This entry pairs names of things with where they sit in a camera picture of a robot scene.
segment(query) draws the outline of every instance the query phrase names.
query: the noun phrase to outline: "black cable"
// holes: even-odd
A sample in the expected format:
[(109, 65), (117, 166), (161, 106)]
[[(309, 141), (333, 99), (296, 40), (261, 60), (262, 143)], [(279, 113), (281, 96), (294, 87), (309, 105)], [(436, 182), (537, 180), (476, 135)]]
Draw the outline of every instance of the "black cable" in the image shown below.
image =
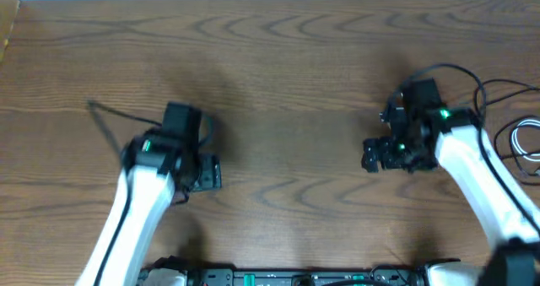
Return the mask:
[(373, 281), (373, 280), (353, 280), (348, 279), (339, 282), (326, 283), (324, 286), (349, 286), (349, 285), (374, 285), (374, 286), (392, 286), (389, 283)]
[[(520, 86), (526, 87), (526, 89), (522, 89), (522, 90), (510, 93), (510, 94), (507, 94), (505, 96), (499, 97), (498, 99), (491, 100), (490, 102), (486, 102), (485, 103), (486, 106), (498, 103), (498, 102), (500, 102), (502, 100), (507, 100), (510, 97), (513, 97), (513, 96), (516, 96), (516, 95), (519, 95), (519, 94), (522, 94), (522, 93), (526, 93), (526, 92), (529, 92), (529, 91), (537, 91), (537, 92), (540, 91), (540, 88), (538, 88), (536, 86), (533, 86), (532, 84), (525, 84), (525, 83), (519, 82), (517, 80), (505, 79), (505, 78), (490, 79), (490, 80), (487, 80), (487, 81), (483, 82), (482, 85), (485, 86), (486, 84), (492, 84), (492, 83), (515, 84), (515, 85), (520, 85)], [(476, 88), (474, 90), (474, 96), (473, 96), (473, 99), (472, 99), (472, 102), (474, 104), (474, 110), (476, 111), (477, 114), (479, 113), (478, 112), (478, 91), (479, 91), (479, 88)]]
[(94, 120), (95, 125), (100, 129), (101, 133), (103, 133), (103, 136), (105, 137), (105, 139), (107, 140), (111, 148), (116, 152), (116, 154), (120, 155), (122, 153), (120, 144), (116, 141), (116, 138), (112, 134), (112, 131), (105, 124), (105, 122), (103, 121), (103, 118), (101, 118), (101, 115), (95, 109), (96, 107), (99, 107), (99, 106), (96, 106), (95, 103), (90, 102), (90, 100), (88, 101), (88, 111), (90, 112), (90, 115), (92, 116), (92, 119)]
[[(486, 84), (492, 84), (492, 83), (505, 83), (505, 84), (514, 84), (514, 85), (519, 85), (519, 86), (522, 86), (522, 87), (526, 87), (525, 89), (522, 89), (522, 90), (519, 90), (519, 91), (516, 91), (516, 92), (512, 92), (512, 93), (509, 93), (507, 95), (504, 95), (504, 96), (501, 96), (499, 97), (498, 99), (495, 99), (495, 100), (491, 100), (489, 102), (485, 102), (486, 106), (488, 105), (492, 105), (492, 104), (495, 104), (495, 103), (498, 103), (502, 100), (507, 100), (509, 99), (510, 97), (513, 97), (513, 96), (516, 96), (516, 95), (519, 95), (519, 94), (523, 94), (523, 93), (526, 93), (526, 92), (540, 92), (540, 88), (538, 88), (537, 86), (534, 86), (532, 84), (525, 84), (523, 82), (520, 82), (520, 81), (517, 81), (517, 80), (513, 80), (513, 79), (506, 79), (506, 78), (494, 78), (494, 79), (490, 79), (488, 81), (485, 81), (483, 82), (483, 85), (486, 85)], [(478, 112), (478, 91), (479, 91), (479, 88), (476, 88), (474, 90), (474, 95), (473, 95), (473, 104), (474, 104), (474, 110), (477, 112), (477, 114), (479, 113)], [(520, 172), (523, 174), (523, 175), (527, 175), (527, 176), (531, 176), (531, 177), (539, 177), (540, 175), (536, 174), (536, 173), (531, 173), (529, 171), (526, 171), (525, 169), (523, 169), (522, 165), (519, 163), (519, 160), (518, 158), (519, 157), (523, 157), (523, 156), (527, 156), (527, 155), (531, 155), (531, 154), (536, 154), (538, 152), (531, 152), (529, 154), (516, 154), (514, 152), (514, 149), (513, 149), (513, 145), (512, 145), (512, 142), (511, 142), (511, 136), (512, 136), (512, 133), (516, 130), (516, 127), (513, 128), (511, 131), (510, 131), (510, 135), (509, 135), (509, 146), (510, 146), (510, 151), (511, 151), (511, 154), (507, 154), (507, 155), (501, 155), (500, 152), (499, 152), (499, 148), (497, 146), (497, 139), (499, 138), (499, 135), (505, 130), (507, 129), (508, 127), (510, 127), (511, 125), (513, 124), (516, 124), (522, 120), (525, 120), (527, 118), (537, 118), (538, 119), (538, 116), (522, 116), (522, 117), (519, 117), (519, 118), (516, 118), (515, 120), (507, 123), (506, 125), (502, 126), (502, 128), (500, 128), (499, 131), (497, 131), (497, 133), (495, 133), (495, 137), (494, 137), (494, 150), (495, 150), (495, 153), (497, 153), (497, 155), (499, 156), (499, 158), (501, 160), (503, 159), (510, 159), (512, 158), (514, 160), (514, 162), (516, 163), (516, 166), (518, 167), (518, 169), (520, 170)], [(523, 181), (521, 178), (519, 177), (516, 177), (516, 179), (522, 184), (522, 185), (529, 185), (529, 186), (538, 186), (540, 185), (540, 183), (538, 182), (528, 182), (528, 181)]]
[(111, 108), (109, 106), (103, 105), (103, 104), (101, 104), (101, 103), (99, 103), (99, 102), (97, 102), (95, 100), (87, 100), (87, 102), (88, 102), (89, 107), (95, 107), (95, 108), (101, 109), (101, 110), (103, 110), (105, 112), (114, 114), (116, 116), (121, 116), (121, 117), (130, 119), (130, 120), (134, 120), (134, 121), (147, 122), (149, 124), (161, 127), (161, 122), (153, 121), (153, 120), (150, 120), (150, 119), (144, 118), (144, 117), (139, 117), (139, 116), (134, 116), (134, 115), (131, 115), (131, 114), (127, 114), (125, 112), (118, 111), (118, 110), (113, 109), (113, 108)]
[(403, 277), (403, 275), (399, 272), (399, 269), (397, 269), (397, 267), (395, 267), (394, 265), (392, 264), (380, 264), (380, 265), (377, 265), (375, 267), (373, 267), (373, 269), (371, 269), (370, 271), (370, 278), (375, 278), (375, 272), (377, 270), (380, 270), (382, 269), (382, 267), (389, 267), (390, 269), (392, 270), (395, 270), (397, 275), (399, 276), (399, 278), (405, 283), (404, 285), (409, 285), (409, 281)]

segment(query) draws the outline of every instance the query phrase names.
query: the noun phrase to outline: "wood grain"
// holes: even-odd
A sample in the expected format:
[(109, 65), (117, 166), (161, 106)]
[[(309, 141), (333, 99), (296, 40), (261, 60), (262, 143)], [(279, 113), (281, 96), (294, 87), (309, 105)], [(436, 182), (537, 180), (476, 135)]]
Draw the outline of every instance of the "wood grain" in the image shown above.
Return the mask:
[[(434, 62), (539, 83), (539, 24), (540, 0), (25, 2), (0, 67), (0, 284), (70, 284), (89, 258), (118, 163), (88, 98), (153, 118), (183, 101), (216, 120), (224, 188), (170, 209), (148, 262), (481, 264), (489, 248), (452, 179), (367, 174), (361, 143), (386, 133), (378, 112), (400, 81)], [(450, 104), (470, 103), (470, 79), (434, 75)], [(494, 106), (488, 130), (539, 100)], [(123, 142), (144, 129), (107, 121)]]

